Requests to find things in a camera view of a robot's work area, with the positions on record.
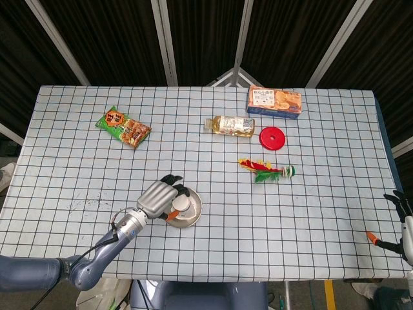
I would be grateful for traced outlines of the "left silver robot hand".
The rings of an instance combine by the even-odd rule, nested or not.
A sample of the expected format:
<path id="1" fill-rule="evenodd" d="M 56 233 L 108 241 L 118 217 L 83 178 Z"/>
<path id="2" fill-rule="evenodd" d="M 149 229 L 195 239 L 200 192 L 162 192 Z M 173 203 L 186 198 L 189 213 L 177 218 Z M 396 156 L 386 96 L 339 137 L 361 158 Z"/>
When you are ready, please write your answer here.
<path id="1" fill-rule="evenodd" d="M 161 218 L 169 222 L 177 216 L 177 212 L 170 215 L 172 202 L 182 195 L 187 198 L 190 191 L 183 184 L 175 182 L 182 180 L 182 176 L 168 174 L 160 180 L 155 181 L 149 188 L 137 199 L 137 208 L 141 209 L 148 219 Z"/>

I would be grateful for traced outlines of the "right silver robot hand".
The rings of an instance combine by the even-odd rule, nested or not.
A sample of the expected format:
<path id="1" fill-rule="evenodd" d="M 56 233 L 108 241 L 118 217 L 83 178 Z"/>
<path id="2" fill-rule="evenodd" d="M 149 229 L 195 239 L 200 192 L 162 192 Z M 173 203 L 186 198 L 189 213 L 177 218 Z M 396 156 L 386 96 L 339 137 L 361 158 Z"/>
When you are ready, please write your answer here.
<path id="1" fill-rule="evenodd" d="M 393 194 L 383 196 L 396 207 L 401 222 L 402 237 L 399 243 L 391 243 L 380 240 L 371 232 L 366 232 L 366 236 L 373 245 L 400 254 L 402 259 L 412 266 L 412 204 L 404 193 L 398 190 L 393 190 Z"/>

